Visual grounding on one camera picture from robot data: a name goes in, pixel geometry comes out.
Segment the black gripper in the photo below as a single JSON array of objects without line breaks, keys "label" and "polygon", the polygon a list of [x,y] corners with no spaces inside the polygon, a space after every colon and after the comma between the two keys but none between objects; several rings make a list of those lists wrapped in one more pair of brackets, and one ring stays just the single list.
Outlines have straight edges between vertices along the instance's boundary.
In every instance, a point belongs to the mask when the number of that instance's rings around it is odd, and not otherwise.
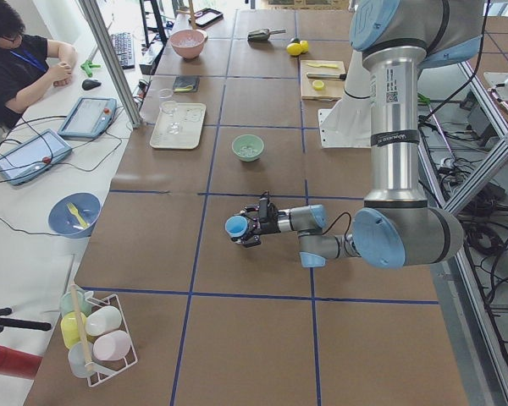
[{"label": "black gripper", "polygon": [[270,200],[268,192],[264,192],[256,204],[246,205],[241,213],[248,216],[250,236],[243,236],[235,242],[245,248],[260,245],[262,241],[259,235],[280,233],[280,224],[289,218],[287,211],[279,210]]}]

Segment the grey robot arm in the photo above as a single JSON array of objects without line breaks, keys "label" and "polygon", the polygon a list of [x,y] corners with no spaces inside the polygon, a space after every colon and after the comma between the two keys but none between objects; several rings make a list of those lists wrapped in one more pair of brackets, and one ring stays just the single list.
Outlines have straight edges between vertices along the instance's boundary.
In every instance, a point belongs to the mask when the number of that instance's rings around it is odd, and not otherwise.
[{"label": "grey robot arm", "polygon": [[230,239],[259,245],[265,234],[296,232],[301,264],[360,257],[401,268],[446,261],[461,248],[456,217],[428,205],[418,179],[417,79],[424,69],[466,61],[481,47],[481,1],[362,1],[350,28],[367,71],[372,188],[351,219],[352,230],[329,233],[321,205],[279,209],[262,195],[225,223]]}]

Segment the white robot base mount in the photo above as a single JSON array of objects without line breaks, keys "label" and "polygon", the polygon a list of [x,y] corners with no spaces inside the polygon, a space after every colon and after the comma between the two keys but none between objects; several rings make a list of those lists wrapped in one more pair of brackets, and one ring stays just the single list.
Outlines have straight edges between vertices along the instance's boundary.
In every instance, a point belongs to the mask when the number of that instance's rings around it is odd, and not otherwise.
[{"label": "white robot base mount", "polygon": [[362,66],[362,54],[352,51],[344,93],[332,109],[318,111],[322,148],[369,148],[370,74]]}]

